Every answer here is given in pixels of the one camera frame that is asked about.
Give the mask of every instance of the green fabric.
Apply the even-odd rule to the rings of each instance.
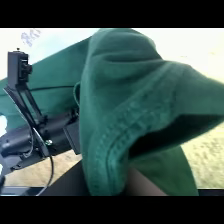
[[[222,84],[164,61],[151,39],[121,28],[101,29],[33,68],[29,86],[44,114],[80,107],[83,169],[92,195],[119,194],[129,166],[169,195],[197,195],[179,145],[223,121]],[[4,92],[0,103],[8,129],[20,125]]]

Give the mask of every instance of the textured floor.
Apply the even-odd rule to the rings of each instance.
[[[159,53],[164,59],[190,64],[204,75],[224,82],[224,31],[185,30],[175,34],[175,30],[170,31],[166,33],[166,39],[164,39],[164,35],[156,31],[158,35],[157,37],[155,35],[153,39]],[[150,36],[150,32],[145,31],[145,34]],[[183,149],[193,170],[198,188],[224,189],[224,124],[185,143]],[[76,156],[73,151],[55,157],[54,180],[79,160],[80,156]],[[49,175],[50,162],[47,160],[8,175],[6,184],[43,186]]]

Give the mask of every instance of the beige surface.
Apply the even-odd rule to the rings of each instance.
[[[195,30],[184,30],[181,34],[172,29],[167,35],[161,33],[154,39],[159,53],[164,59],[190,64],[203,74],[224,82],[223,29]],[[150,30],[145,30],[145,34],[150,36]],[[185,143],[183,148],[198,187],[224,188],[224,124]],[[55,179],[79,159],[72,151],[57,156]],[[49,165],[49,161],[44,161],[12,173],[7,177],[6,183],[17,186],[43,186],[50,175]]]

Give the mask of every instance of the green garment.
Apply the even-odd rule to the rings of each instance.
[[[0,89],[5,85],[3,80]],[[83,169],[92,195],[119,194],[129,166],[168,195],[198,194],[180,144],[223,121],[223,84],[163,60],[151,39],[119,28],[101,29],[36,63],[29,87],[44,114],[80,107]],[[3,91],[0,103],[8,130],[21,125]]]

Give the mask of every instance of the green cloth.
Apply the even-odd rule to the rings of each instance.
[[[129,166],[169,195],[198,195],[180,144],[223,121],[223,84],[163,60],[151,39],[123,28],[101,29],[33,70],[29,86],[44,114],[80,107],[83,169],[92,195],[119,194]],[[0,89],[5,85],[3,80]],[[4,92],[0,103],[8,129],[20,125]]]

